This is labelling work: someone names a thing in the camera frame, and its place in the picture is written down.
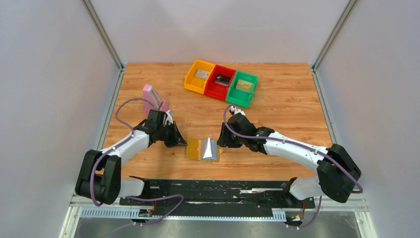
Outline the yellow leather card holder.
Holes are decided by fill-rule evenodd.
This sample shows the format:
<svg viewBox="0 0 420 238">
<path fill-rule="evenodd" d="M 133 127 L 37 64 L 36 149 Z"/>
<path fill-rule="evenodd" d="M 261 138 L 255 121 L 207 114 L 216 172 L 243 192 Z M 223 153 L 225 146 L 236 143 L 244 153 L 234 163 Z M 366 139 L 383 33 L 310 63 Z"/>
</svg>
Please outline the yellow leather card holder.
<svg viewBox="0 0 420 238">
<path fill-rule="evenodd" d="M 220 156 L 219 146 L 210 137 L 205 139 L 188 137 L 186 156 L 191 160 L 216 162 Z"/>
</svg>

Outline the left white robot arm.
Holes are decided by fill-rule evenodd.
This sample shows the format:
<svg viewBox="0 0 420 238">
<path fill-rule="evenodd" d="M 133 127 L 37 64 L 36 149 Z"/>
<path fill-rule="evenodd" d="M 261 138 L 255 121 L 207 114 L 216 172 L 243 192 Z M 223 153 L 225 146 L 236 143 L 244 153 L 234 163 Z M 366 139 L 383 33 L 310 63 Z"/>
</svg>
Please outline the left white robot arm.
<svg viewBox="0 0 420 238">
<path fill-rule="evenodd" d="M 89 198 L 96 206 L 112 204 L 116 199 L 140 196 L 146 181 L 140 177 L 121 176 L 122 166 L 138 152 L 157 141 L 167 148 L 187 146 L 169 112 L 150 110 L 147 119 L 131 128 L 117 143 L 86 152 L 75 186 L 75 193 Z"/>
</svg>

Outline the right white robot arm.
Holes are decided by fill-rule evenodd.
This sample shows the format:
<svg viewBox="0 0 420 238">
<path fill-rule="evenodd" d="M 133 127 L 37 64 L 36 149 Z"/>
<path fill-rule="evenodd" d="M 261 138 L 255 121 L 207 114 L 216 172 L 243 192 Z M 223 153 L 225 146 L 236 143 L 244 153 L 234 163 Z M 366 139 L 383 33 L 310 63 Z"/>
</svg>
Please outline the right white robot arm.
<svg viewBox="0 0 420 238">
<path fill-rule="evenodd" d="M 351 194 L 363 191 L 358 182 L 361 170 L 339 144 L 324 147 L 300 142 L 274 129 L 255 127 L 242 113 L 224 120 L 217 144 L 226 148 L 245 146 L 253 152 L 282 157 L 315 171 L 315 176 L 287 182 L 283 190 L 296 200 L 327 196 L 346 203 Z"/>
</svg>

